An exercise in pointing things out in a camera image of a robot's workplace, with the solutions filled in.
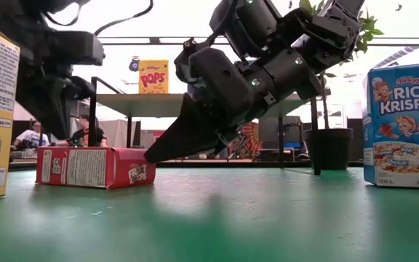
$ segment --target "pops cereal box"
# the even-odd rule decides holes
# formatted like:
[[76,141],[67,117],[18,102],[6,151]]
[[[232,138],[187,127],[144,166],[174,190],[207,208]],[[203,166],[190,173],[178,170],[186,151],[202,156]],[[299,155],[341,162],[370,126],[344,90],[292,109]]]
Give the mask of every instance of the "pops cereal box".
[[419,188],[419,65],[373,69],[364,90],[364,179]]
[[168,93],[169,92],[169,61],[168,60],[140,60],[138,64],[140,78],[139,93]]

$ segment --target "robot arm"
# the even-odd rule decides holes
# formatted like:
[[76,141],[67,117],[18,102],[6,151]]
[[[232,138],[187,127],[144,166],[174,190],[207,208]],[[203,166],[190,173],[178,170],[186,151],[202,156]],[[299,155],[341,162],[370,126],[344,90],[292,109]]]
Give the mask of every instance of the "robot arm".
[[318,16],[298,8],[281,17],[270,0],[222,0],[209,24],[241,61],[233,64],[211,48],[212,39],[184,43],[177,76],[196,88],[199,99],[185,94],[179,117],[146,152],[147,160],[217,153],[243,124],[293,92],[304,100],[319,95],[316,75],[354,51],[363,2],[329,0]]
[[95,95],[89,82],[72,76],[72,65],[101,66],[104,51],[94,34],[56,31],[44,18],[88,1],[0,0],[0,31],[20,47],[16,101],[58,139],[69,136],[75,102]]

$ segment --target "potted plant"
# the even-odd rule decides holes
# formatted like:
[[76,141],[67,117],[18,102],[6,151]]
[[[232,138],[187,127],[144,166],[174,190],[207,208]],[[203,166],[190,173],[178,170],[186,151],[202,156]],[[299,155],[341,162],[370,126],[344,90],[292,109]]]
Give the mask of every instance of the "potted plant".
[[[299,6],[308,10],[312,15],[317,15],[324,7],[324,0],[319,2],[317,5],[311,5],[310,0],[300,0]],[[349,59],[344,60],[340,63],[340,66],[344,63],[350,63],[354,60],[354,56],[358,57],[360,52],[366,53],[368,50],[368,42],[373,40],[374,36],[383,35],[383,32],[375,28],[377,19],[374,16],[370,16],[368,11],[366,14],[361,11],[359,13],[360,22],[360,33],[356,42],[355,52]],[[330,129],[329,117],[327,113],[327,93],[326,88],[327,78],[336,77],[336,75],[321,72],[319,79],[322,83],[322,104],[323,104],[323,116],[324,116],[324,129],[318,130],[317,132],[317,148],[319,157],[315,157],[310,151],[311,162],[318,164],[321,169],[324,170],[345,170],[348,163],[348,150],[350,142],[353,136],[353,130],[347,128],[333,128]],[[309,148],[312,142],[311,130],[305,131],[305,142],[307,148]]]

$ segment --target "red cereal box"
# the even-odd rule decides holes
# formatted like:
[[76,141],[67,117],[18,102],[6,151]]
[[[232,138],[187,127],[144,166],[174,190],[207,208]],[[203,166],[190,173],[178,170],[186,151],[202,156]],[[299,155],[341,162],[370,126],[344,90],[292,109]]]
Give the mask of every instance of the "red cereal box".
[[156,165],[144,153],[135,148],[39,148],[36,182],[106,189],[152,184]]

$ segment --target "blue cereal box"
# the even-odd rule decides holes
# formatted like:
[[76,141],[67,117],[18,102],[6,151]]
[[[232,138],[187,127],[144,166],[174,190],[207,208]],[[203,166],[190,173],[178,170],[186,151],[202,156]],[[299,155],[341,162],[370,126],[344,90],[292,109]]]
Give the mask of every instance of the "blue cereal box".
[[419,188],[419,65],[373,69],[364,91],[364,179]]

